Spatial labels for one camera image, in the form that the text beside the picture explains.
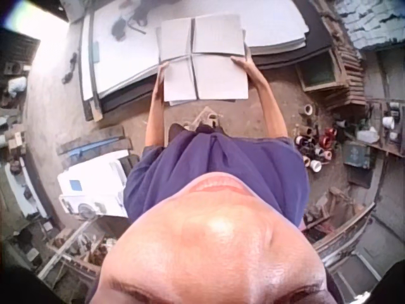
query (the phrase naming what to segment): workshop floor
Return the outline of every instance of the workshop floor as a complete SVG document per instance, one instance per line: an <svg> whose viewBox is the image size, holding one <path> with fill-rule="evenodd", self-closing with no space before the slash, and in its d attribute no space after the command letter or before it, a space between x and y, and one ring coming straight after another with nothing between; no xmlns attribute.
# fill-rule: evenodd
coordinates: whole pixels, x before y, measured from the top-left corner
<svg viewBox="0 0 405 304"><path fill-rule="evenodd" d="M70 83L63 85L62 77L69 70L73 52L78 52L81 24L70 25L66 38L55 38L52 45L41 44L28 78L27 100L23 122L27 127L26 139L33 154L44 188L52 201L61 223L76 227L78 222L67 215L59 204L60 188L56 177L62 173L56 147L80 137L91 130L122 124L132 141L133 153L141 154L149 110L149 98L122 106L104 116L99 122L86 122L80 97L78 66ZM299 84L293 66L270 70L265 73L287 122L290 136L295 124L302 122L298 115L300 106L313 103ZM237 137L265 137L266 129L261 105L255 90L250 90L247 101L198 101L165 110L166 129L173 122L192 122L199 112L209 106L220 116L225 132ZM320 110L321 130L330 126L331 119ZM330 186L346 187L346 171L338 154L333 163L318 174L309 172L311 181L310 201L316 201Z"/></svg>

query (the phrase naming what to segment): purple t-shirt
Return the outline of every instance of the purple t-shirt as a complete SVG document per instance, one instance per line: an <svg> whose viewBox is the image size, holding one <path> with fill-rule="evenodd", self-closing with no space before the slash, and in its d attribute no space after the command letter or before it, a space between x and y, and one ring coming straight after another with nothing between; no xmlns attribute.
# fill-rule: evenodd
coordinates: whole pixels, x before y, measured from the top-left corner
<svg viewBox="0 0 405 304"><path fill-rule="evenodd" d="M302 156L286 139L239 139L221 133L181 132L164 147L146 147L124 190L134 222L160 201L208 172L239 178L298 226L309 197Z"/></svg>

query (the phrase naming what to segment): concrete floor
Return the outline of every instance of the concrete floor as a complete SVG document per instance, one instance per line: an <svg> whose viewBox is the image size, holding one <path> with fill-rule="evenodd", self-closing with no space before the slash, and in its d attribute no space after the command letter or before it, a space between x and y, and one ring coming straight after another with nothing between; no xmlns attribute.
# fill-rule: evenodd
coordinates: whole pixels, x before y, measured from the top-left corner
<svg viewBox="0 0 405 304"><path fill-rule="evenodd" d="M66 214L59 205L60 188L56 177L62 173L61 161L56 154L59 144L71 141L94 129L122 124L127 137L132 140L133 153L141 154L144 147L144 134L149 110L149 98L122 106L107 113L99 122L86 122L80 97L78 68L69 84L61 79L69 70L69 59L78 51L81 24L70 25L66 39L55 40L53 44L39 46L37 56L28 78L27 100L23 122L27 126L27 142L33 154L44 188L53 203L57 219L68 227L76 227L78 222ZM301 123L299 107L313 103L299 84L294 67L270 70L265 73L287 122L292 136L295 124ZM223 101L198 101L165 110L166 129L173 122L191 122L198 113L209 106L220 116L225 132L237 137L265 137L264 118L255 90L249 91L247 101L228 103ZM321 129L330 126L331 119L320 111ZM340 155L333 164L320 173L309 173L311 180L310 201L316 201L330 186L344 188L346 171Z"/></svg>

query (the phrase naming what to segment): hand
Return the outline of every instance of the hand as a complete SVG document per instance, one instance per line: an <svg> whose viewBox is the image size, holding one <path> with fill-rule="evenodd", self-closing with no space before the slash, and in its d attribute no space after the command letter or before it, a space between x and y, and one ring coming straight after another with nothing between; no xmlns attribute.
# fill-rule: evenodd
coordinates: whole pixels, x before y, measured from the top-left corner
<svg viewBox="0 0 405 304"><path fill-rule="evenodd" d="M246 59L243 57L231 56L230 59L239 67L243 68L247 75L249 76L252 84L257 87L260 84L267 83L267 80L263 74L259 71L257 66L254 64L250 49L247 47Z"/></svg>
<svg viewBox="0 0 405 304"><path fill-rule="evenodd" d="M164 101L164 79L165 79L165 70L168 67L169 63L165 62L164 64L158 67L158 76L156 77L156 82L154 84L152 92L152 102L159 103L163 105Z"/></svg>

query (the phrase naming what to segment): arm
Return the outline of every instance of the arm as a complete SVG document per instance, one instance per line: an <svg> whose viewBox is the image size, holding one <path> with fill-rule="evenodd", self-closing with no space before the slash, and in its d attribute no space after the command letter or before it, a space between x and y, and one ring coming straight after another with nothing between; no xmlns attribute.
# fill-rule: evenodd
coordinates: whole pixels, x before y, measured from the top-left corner
<svg viewBox="0 0 405 304"><path fill-rule="evenodd" d="M243 68L253 86L259 93L261 107L265 116L268 136L270 138L288 137L287 126L285 125L283 115L274 98L273 91L263 74L254 64L250 53L247 54L247 59L240 57L231 57L232 61Z"/></svg>
<svg viewBox="0 0 405 304"><path fill-rule="evenodd" d="M151 109L146 125L145 147L165 145L165 121L163 112L163 74L167 65L159 67L158 76L152 93Z"/></svg>

